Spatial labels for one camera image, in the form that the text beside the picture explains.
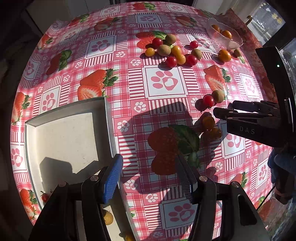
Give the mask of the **blue gloved right hand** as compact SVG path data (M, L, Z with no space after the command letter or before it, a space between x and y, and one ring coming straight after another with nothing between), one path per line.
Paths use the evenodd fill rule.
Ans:
M295 176L295 156L280 152L273 148L268 158L268 166L271 169L271 182L274 184L279 177L280 168Z

